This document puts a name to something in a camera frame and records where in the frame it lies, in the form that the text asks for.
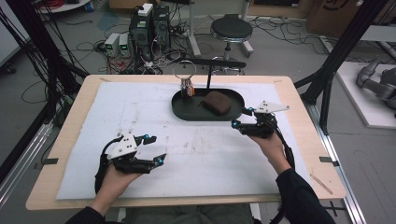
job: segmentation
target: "chair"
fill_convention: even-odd
[[[225,15],[223,18],[212,22],[210,33],[219,40],[227,42],[224,50],[224,56],[218,56],[213,60],[236,61],[230,57],[231,43],[243,43],[250,39],[253,33],[251,25],[238,18],[238,15]],[[225,71],[228,75],[229,70],[237,71],[238,75],[244,75],[241,68],[221,67],[220,70],[214,70],[213,75],[218,71]]]

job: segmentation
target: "oval tray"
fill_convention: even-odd
[[[224,115],[217,115],[207,109],[203,100],[211,91],[219,91],[231,99],[231,108]],[[242,114],[245,107],[244,98],[236,91],[229,89],[195,89],[195,95],[189,98],[182,98],[180,91],[172,97],[172,110],[174,114],[184,120],[194,121],[226,121],[237,119]]]

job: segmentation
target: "cardboard box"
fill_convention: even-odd
[[[108,0],[108,5],[110,8],[124,8],[124,9],[132,9],[136,6],[143,6],[145,3],[150,3],[150,0]]]
[[[359,9],[356,2],[356,0],[314,1],[306,20],[307,31],[316,35],[340,37]]]
[[[312,7],[312,0],[300,0],[297,7],[281,7],[256,5],[254,1],[250,3],[248,9],[249,16],[265,17],[285,17],[285,18],[306,18]]]
[[[374,20],[375,24],[378,24],[382,20],[382,17],[384,17],[384,15],[387,13],[387,11],[391,8],[392,4],[393,4],[392,1],[388,1],[388,3],[384,6],[384,8],[381,10],[381,12],[378,14],[376,19]],[[395,17],[396,17],[396,7],[388,14],[388,17],[385,18],[383,23],[386,24],[388,22],[391,22],[393,20],[393,18],[395,18]]]

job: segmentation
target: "person's arm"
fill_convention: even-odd
[[[291,169],[279,137],[273,133],[265,139],[255,136],[250,138],[260,146],[278,174],[276,183],[290,223],[335,223],[311,186]]]
[[[116,170],[113,164],[107,168],[102,187],[93,199],[90,206],[85,207],[80,212],[71,217],[66,224],[105,223],[105,214],[117,198],[128,188],[134,180],[141,174],[123,174]]]

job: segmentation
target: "power supply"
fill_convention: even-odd
[[[120,34],[111,34],[105,42],[107,55],[117,57],[120,53]]]
[[[131,57],[132,43],[128,34],[120,34],[120,52],[123,58]]]

